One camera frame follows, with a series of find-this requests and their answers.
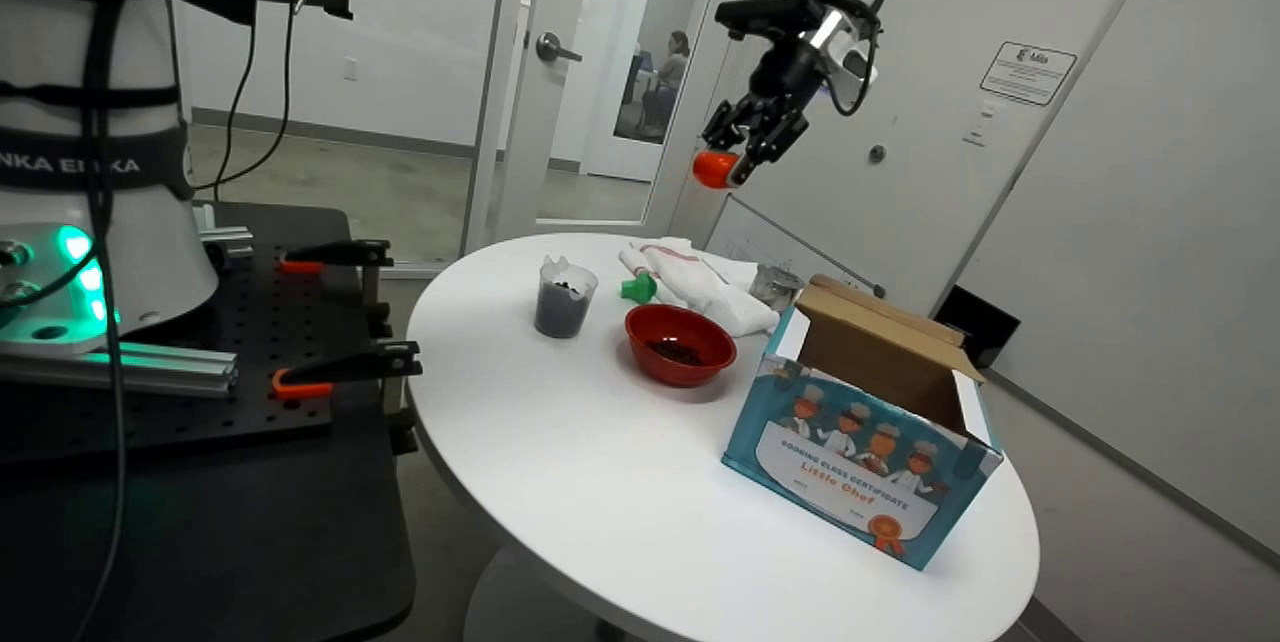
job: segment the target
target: woman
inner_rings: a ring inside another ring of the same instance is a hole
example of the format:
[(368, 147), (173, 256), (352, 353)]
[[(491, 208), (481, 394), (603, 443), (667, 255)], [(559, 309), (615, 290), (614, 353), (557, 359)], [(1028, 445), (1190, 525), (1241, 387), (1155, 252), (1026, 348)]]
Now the woman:
[(687, 67), (689, 35), (677, 29), (667, 40), (667, 61), (658, 69), (658, 86), (640, 98), (644, 105), (641, 127), (655, 128), (659, 134), (667, 132), (667, 121), (671, 121), (671, 113), (676, 109), (676, 92)]

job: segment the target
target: blue box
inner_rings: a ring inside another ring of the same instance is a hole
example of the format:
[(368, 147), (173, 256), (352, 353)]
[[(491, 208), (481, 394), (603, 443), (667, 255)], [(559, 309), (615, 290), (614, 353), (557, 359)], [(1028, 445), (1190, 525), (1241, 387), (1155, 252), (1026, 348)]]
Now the blue box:
[(1004, 460), (961, 341), (814, 278), (769, 340), (724, 464), (924, 569)]

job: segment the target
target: red bowl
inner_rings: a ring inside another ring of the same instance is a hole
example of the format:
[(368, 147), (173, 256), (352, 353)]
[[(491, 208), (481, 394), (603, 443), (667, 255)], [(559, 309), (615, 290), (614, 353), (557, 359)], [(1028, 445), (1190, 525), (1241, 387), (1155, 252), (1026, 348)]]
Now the red bowl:
[[(627, 312), (627, 338), (640, 370), (672, 388), (695, 388), (709, 382), (719, 370), (737, 359), (737, 345), (718, 324), (696, 311), (671, 304), (640, 304)], [(649, 341), (677, 341), (698, 352), (703, 364), (685, 364), (658, 354)]]

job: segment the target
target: white towel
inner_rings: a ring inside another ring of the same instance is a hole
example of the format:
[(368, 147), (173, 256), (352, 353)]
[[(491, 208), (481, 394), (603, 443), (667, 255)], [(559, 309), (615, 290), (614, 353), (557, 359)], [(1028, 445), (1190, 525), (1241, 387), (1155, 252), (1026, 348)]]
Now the white towel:
[[(778, 313), (768, 304), (749, 295), (755, 279), (755, 263), (737, 262), (722, 256), (694, 249), (690, 240), (663, 237), (659, 240), (631, 242), (632, 249), (618, 254), (631, 272), (648, 269), (658, 281), (658, 301), (672, 304), (680, 301), (696, 313), (705, 315), (732, 338), (744, 338), (776, 327)], [(636, 258), (640, 253), (644, 263)]]

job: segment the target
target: round white table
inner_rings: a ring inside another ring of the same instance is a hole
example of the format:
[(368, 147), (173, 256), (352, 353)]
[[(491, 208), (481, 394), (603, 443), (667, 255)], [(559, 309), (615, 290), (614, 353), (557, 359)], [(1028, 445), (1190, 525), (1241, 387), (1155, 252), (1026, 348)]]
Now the round white table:
[[(765, 339), (739, 340), (736, 363), (704, 388), (645, 377), (622, 329), (634, 303), (618, 297), (617, 254), (628, 240), (570, 233), (485, 247), (413, 309), (420, 432), (507, 545), (476, 587), (467, 638), (498, 628), (588, 638), (591, 615), (649, 642), (989, 642), (1009, 629), (1039, 569), (1010, 460), (923, 573), (737, 474), (721, 454)], [(544, 254), (600, 279), (572, 340), (534, 329)], [(562, 597), (532, 590), (540, 582)]]

